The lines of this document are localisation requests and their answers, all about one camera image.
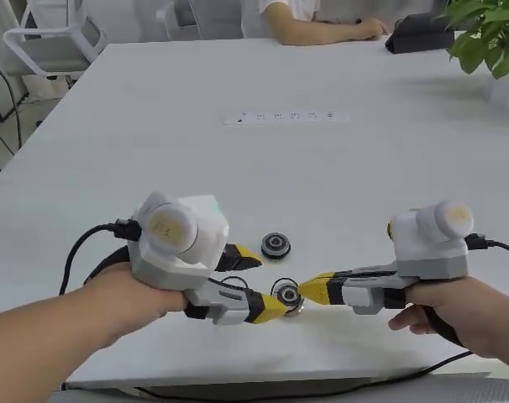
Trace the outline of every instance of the person's arm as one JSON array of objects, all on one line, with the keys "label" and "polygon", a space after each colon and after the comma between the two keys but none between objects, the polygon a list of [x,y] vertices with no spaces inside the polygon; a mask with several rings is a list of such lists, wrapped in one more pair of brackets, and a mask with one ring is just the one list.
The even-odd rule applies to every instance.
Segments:
[{"label": "person's arm", "polygon": [[349,40],[379,39],[386,27],[372,19],[362,24],[324,24],[316,21],[295,19],[290,7],[284,3],[272,3],[263,13],[273,35],[281,44],[310,46],[336,44]]},{"label": "person's arm", "polygon": [[94,352],[185,308],[117,264],[80,290],[0,314],[0,403],[46,401]]},{"label": "person's arm", "polygon": [[509,365],[509,296],[465,277],[415,285],[407,290],[407,300],[415,305],[396,315],[389,322],[391,329],[409,327],[416,334],[434,333],[422,308],[431,306],[454,327],[465,347]]}]

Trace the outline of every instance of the black bag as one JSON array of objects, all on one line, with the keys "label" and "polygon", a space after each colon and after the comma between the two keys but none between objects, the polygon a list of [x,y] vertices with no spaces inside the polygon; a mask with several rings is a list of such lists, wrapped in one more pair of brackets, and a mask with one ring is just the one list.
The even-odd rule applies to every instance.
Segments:
[{"label": "black bag", "polygon": [[386,48],[395,55],[447,49],[454,43],[454,28],[447,17],[435,13],[408,15],[396,23]]}]

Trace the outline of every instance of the green plant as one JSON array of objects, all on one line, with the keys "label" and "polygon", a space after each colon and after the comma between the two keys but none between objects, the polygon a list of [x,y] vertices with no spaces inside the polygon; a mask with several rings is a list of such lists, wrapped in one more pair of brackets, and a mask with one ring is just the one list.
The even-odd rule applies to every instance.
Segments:
[{"label": "green plant", "polygon": [[453,0],[444,15],[453,26],[471,22],[449,49],[463,71],[485,62],[496,79],[509,73],[509,0]]}]

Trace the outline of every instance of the chair armrest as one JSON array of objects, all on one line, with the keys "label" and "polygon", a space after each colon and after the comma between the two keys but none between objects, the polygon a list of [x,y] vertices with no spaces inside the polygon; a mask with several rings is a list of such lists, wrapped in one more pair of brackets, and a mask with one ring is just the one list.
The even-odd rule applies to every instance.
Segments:
[{"label": "chair armrest", "polygon": [[71,27],[63,28],[14,28],[6,31],[4,37],[24,37],[25,35],[63,35],[71,32]]},{"label": "chair armrest", "polygon": [[26,34],[37,34],[34,31],[39,31],[41,34],[44,31],[58,31],[58,29],[10,29],[9,31],[4,33],[3,39],[6,46],[19,58],[21,61],[26,64],[29,69],[31,69],[37,76],[54,76],[54,74],[43,70],[32,58],[23,50],[23,48],[19,44],[20,37]]}]

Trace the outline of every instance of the hand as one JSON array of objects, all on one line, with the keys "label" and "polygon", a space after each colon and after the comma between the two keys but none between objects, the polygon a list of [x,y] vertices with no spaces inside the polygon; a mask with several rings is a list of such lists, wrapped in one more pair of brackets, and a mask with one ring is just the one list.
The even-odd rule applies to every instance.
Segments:
[{"label": "hand", "polygon": [[377,18],[367,19],[356,25],[357,40],[379,40],[382,35],[389,34],[389,29]]},{"label": "hand", "polygon": [[135,332],[170,311],[186,309],[186,298],[179,291],[156,290],[131,274],[128,263],[114,264],[80,290],[103,310],[109,325],[108,347],[119,338]]},{"label": "hand", "polygon": [[482,357],[497,357],[509,334],[509,296],[472,277],[418,284],[407,290],[406,297],[415,305],[391,319],[392,330],[409,327],[415,334],[434,333],[421,307],[431,306],[454,327],[462,344]]}]

